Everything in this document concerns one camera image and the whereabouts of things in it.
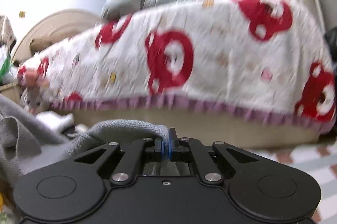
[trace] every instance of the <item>white blanket with red pattern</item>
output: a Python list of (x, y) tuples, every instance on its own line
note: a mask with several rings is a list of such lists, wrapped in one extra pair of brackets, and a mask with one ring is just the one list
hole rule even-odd
[(168, 4), (90, 29), (21, 67), (54, 107), (171, 107), (328, 131), (335, 88), (315, 19), (283, 0)]

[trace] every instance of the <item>beige headboard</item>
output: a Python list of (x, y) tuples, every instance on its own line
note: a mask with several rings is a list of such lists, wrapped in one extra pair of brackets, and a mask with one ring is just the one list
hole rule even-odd
[(37, 23), (11, 52), (11, 61), (31, 57), (29, 44), (34, 38), (63, 40), (100, 24), (101, 18), (81, 9), (65, 9), (53, 13)]

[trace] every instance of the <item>metal pin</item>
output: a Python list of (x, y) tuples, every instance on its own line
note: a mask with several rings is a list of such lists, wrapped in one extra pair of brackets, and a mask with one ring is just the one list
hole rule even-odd
[(128, 174), (125, 173), (116, 173), (112, 176), (112, 180), (117, 182), (123, 182), (129, 179)]
[(205, 179), (211, 182), (219, 181), (221, 178), (222, 178), (221, 175), (217, 173), (208, 173), (207, 175), (205, 175)]

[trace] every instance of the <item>black bag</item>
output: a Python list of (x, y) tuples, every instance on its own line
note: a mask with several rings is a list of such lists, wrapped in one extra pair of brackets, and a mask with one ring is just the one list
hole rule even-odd
[(329, 45), (332, 61), (337, 62), (337, 27), (329, 30), (324, 38)]

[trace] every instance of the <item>stuffed animal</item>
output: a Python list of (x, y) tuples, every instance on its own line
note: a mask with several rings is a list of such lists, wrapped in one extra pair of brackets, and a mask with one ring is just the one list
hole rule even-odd
[(49, 85), (48, 80), (41, 78), (35, 70), (28, 69), (24, 82), (27, 87), (21, 96), (21, 107), (33, 115), (48, 110), (49, 103), (45, 102), (40, 94), (40, 89)]

